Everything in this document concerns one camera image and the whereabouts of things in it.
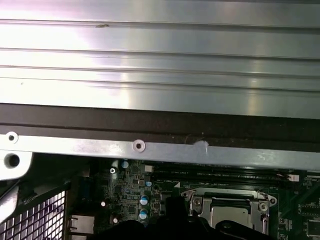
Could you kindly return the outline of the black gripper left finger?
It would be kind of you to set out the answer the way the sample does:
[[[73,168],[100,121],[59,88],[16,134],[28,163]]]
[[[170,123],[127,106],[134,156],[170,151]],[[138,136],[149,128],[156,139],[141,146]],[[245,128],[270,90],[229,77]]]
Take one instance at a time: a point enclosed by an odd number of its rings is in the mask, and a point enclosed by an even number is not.
[[[154,223],[144,225],[136,220],[118,223],[94,235],[96,240],[177,240],[179,238],[179,215],[174,210],[179,208],[178,197],[168,197],[165,200],[165,215]]]

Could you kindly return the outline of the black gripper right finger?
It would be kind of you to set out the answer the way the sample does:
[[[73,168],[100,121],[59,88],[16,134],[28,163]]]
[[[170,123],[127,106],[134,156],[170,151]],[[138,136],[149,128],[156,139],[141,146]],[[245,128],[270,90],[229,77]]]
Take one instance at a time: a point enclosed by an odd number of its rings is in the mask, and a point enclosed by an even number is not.
[[[212,200],[201,201],[187,213],[186,201],[178,197],[178,239],[179,240],[270,240],[271,237],[258,231],[254,224],[240,224],[222,217],[244,220],[251,217],[247,209],[212,205]]]

